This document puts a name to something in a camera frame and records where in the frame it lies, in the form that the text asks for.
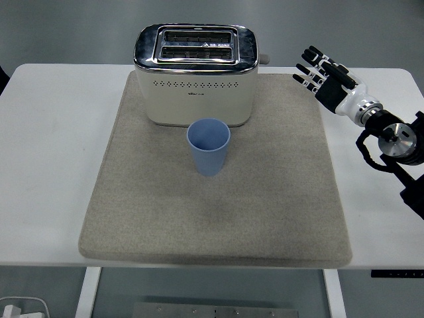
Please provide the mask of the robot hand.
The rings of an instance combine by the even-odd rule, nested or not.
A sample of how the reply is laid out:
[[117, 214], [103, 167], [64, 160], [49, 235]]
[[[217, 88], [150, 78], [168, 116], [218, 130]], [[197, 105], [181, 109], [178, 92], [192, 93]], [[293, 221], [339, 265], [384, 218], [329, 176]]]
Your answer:
[[364, 127], [372, 115], [383, 109], [383, 105], [368, 94], [366, 84], [343, 64], [314, 46], [305, 49], [301, 57], [310, 67], [297, 64], [302, 74], [294, 74], [293, 79], [330, 112], [347, 116], [354, 124]]

